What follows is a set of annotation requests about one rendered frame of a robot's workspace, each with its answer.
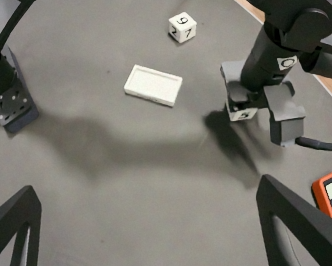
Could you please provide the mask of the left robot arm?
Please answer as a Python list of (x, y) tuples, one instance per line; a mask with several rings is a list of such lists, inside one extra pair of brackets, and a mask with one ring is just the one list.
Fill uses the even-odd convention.
[[(3, 127), (32, 109), (5, 43), (34, 1), (0, 0), (0, 124)], [(289, 72), (299, 59), (304, 72), (332, 79), (332, 0), (246, 1), (264, 12), (265, 21), (252, 47), (253, 57), (261, 68), (281, 75)], [(279, 123), (272, 124), (271, 117), (269, 123), (272, 143), (283, 147), (297, 144), (300, 137), (279, 141)]]

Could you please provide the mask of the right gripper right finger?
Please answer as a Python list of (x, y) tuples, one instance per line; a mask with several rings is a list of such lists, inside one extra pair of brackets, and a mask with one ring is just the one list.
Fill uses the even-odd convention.
[(332, 217), (270, 174), (262, 175), (256, 202), (269, 266), (301, 266), (286, 227), (319, 266), (332, 266)]

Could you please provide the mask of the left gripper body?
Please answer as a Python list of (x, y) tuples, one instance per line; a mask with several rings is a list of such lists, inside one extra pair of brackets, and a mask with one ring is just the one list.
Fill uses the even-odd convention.
[(292, 98), (295, 90), (286, 75), (289, 72), (281, 75), (267, 72), (255, 61), (252, 49), (247, 60), (223, 62), (220, 72), (232, 106), (236, 103), (245, 109), (267, 106), (272, 123), (279, 123), (279, 141), (304, 136), (306, 113), (303, 106), (295, 107)]

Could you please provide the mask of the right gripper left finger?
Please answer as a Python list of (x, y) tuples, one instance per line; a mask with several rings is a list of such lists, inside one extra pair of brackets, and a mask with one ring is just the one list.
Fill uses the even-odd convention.
[(16, 234), (10, 266), (37, 266), (41, 202), (26, 185), (0, 206), (0, 254)]

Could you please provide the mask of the orange digital multimeter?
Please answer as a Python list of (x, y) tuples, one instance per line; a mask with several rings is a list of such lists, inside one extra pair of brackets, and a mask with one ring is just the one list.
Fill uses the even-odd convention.
[(312, 189), (320, 211), (332, 217), (332, 173), (313, 182)]

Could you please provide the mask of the white number cube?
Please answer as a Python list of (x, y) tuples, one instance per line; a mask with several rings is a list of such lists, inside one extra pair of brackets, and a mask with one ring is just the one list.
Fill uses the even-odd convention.
[(230, 113), (229, 109), (228, 109), (228, 112), (229, 112), (231, 121), (236, 121), (236, 120), (243, 120), (243, 119), (251, 119), (257, 110), (258, 110), (258, 108), (251, 108), (251, 109), (246, 109), (244, 111)]
[(169, 19), (169, 32), (179, 42), (195, 36), (196, 22), (186, 13)]

